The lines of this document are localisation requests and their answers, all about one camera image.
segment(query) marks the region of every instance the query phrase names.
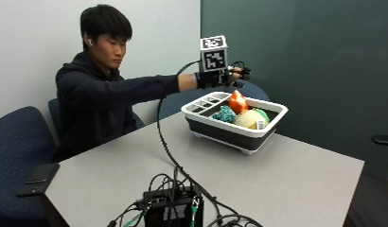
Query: dish rack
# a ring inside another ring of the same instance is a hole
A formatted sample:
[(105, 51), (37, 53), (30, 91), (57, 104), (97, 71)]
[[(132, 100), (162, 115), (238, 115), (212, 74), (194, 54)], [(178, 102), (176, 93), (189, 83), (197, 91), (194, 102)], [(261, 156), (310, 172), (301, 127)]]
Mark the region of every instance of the dish rack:
[(246, 97), (248, 108), (261, 109), (270, 120), (265, 128), (250, 130), (212, 118), (220, 106), (229, 106), (232, 94), (212, 92), (181, 107), (185, 119), (194, 136), (206, 137), (220, 143), (237, 148), (245, 154), (256, 152), (282, 119), (288, 109), (284, 105)]

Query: cable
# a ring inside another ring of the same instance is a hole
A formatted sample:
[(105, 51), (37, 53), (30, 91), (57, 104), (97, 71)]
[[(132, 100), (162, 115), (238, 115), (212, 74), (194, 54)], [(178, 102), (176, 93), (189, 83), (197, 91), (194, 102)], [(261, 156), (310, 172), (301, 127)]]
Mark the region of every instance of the cable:
[(165, 173), (160, 173), (160, 174), (157, 174), (157, 175), (152, 178), (152, 180), (150, 180), (150, 183), (149, 183), (149, 185), (148, 185), (148, 191), (150, 191), (150, 188), (152, 188), (152, 184), (153, 184), (154, 179), (156, 179), (157, 177), (160, 177), (160, 176), (164, 176), (165, 178), (169, 178), (169, 179), (170, 179), (170, 177), (168, 176), (168, 174), (165, 174)]
[(209, 225), (206, 225), (206, 227), (210, 227), (213, 226), (213, 224), (218, 221), (218, 220), (222, 220), (224, 218), (230, 218), (230, 217), (236, 217), (236, 218), (245, 218), (249, 220), (249, 223), (256, 225), (257, 227), (262, 227), (252, 218), (249, 218), (248, 216), (244, 216), (244, 215), (225, 215), (220, 218), (217, 218), (213, 222), (210, 222)]
[(177, 167), (173, 169), (173, 174), (172, 174), (172, 185), (170, 185), (170, 191), (169, 191), (168, 223), (170, 226), (170, 209), (172, 209), (176, 215), (177, 227), (180, 227), (178, 214), (177, 214), (176, 206), (173, 205), (173, 193), (176, 190), (176, 182), (177, 182)]
[[(177, 76), (180, 75), (180, 73), (193, 64), (198, 61), (193, 61), (190, 63), (188, 63), (177, 72)], [(165, 142), (165, 139), (164, 139), (164, 136), (162, 136), (162, 133), (160, 131), (160, 107), (161, 107), (161, 104), (162, 104), (162, 100), (164, 98), (160, 99), (158, 101), (158, 104), (157, 104), (157, 115), (156, 115), (156, 125), (157, 125), (157, 132), (158, 132), (158, 137), (160, 137), (160, 140), (161, 140), (161, 143), (162, 143), (162, 146), (164, 146), (164, 149), (165, 149), (165, 152), (170, 158), (170, 161), (172, 163), (174, 164), (174, 166), (177, 167), (177, 169), (181, 171), (181, 173), (184, 174), (184, 176), (189, 179), (189, 181), (197, 185), (197, 187), (200, 188), (200, 191), (202, 192), (204, 196), (208, 198), (208, 200), (212, 202), (216, 210), (217, 210), (217, 218), (220, 218), (220, 211), (218, 211), (218, 208), (217, 208), (217, 205), (222, 206), (224, 208), (229, 209), (234, 214), (237, 214), (237, 212), (233, 210), (233, 208), (230, 208), (229, 206), (226, 206), (225, 204), (222, 204), (221, 202), (217, 201), (217, 198), (213, 197), (210, 195), (210, 193), (205, 190), (205, 188), (194, 181), (194, 179), (189, 176), (189, 174), (184, 171), (182, 169), (182, 166), (177, 163), (177, 161), (173, 159), (172, 155), (170, 155), (170, 151), (169, 151), (169, 148), (168, 148), (168, 143)]]
[(246, 222), (246, 223), (244, 224), (244, 227), (246, 227), (248, 224), (254, 225), (252, 222)]
[(240, 67), (240, 68), (244, 68), (244, 62), (242, 61), (234, 61), (232, 64), (230, 64), (230, 66), (237, 66), (237, 67)]
[(133, 211), (133, 210), (138, 210), (138, 208), (130, 208), (130, 206), (133, 206), (133, 204), (136, 204), (136, 202), (133, 202), (128, 208), (124, 210), (124, 212), (116, 217), (116, 219), (110, 220), (109, 223), (108, 223), (108, 227), (114, 227), (117, 225), (117, 220), (120, 220), (118, 222), (118, 226), (121, 226), (121, 222), (122, 222), (122, 217), (124, 215), (129, 212), (129, 211)]
[(140, 216), (138, 220), (136, 221), (133, 227), (137, 227), (138, 226), (138, 223), (141, 222), (141, 219), (142, 219), (142, 216), (145, 215), (145, 213)]

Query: black glove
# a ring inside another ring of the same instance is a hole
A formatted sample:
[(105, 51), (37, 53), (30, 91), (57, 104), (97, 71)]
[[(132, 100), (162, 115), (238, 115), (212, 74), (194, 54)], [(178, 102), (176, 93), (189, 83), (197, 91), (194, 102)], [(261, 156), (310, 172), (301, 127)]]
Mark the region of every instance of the black glove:
[(196, 88), (205, 89), (206, 87), (217, 87), (220, 83), (218, 70), (202, 73), (194, 73)]

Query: armrest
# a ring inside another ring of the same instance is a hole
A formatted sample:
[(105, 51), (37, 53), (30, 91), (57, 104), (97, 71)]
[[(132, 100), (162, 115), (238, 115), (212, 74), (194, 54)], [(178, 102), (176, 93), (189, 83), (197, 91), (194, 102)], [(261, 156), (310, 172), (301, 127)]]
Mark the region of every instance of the armrest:
[(388, 135), (374, 135), (372, 141), (378, 145), (388, 146)]

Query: gray table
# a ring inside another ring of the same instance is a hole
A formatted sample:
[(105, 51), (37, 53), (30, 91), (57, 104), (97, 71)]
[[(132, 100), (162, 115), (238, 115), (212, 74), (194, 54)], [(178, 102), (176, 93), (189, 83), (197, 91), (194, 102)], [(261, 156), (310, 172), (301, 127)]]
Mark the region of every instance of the gray table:
[[(362, 161), (278, 134), (246, 155), (194, 137), (182, 113), (161, 121), (161, 132), (190, 176), (264, 227), (342, 226)], [(106, 226), (142, 198), (152, 177), (173, 170), (156, 123), (60, 165), (46, 197), (72, 227)], [(214, 217), (205, 200), (204, 223)]]

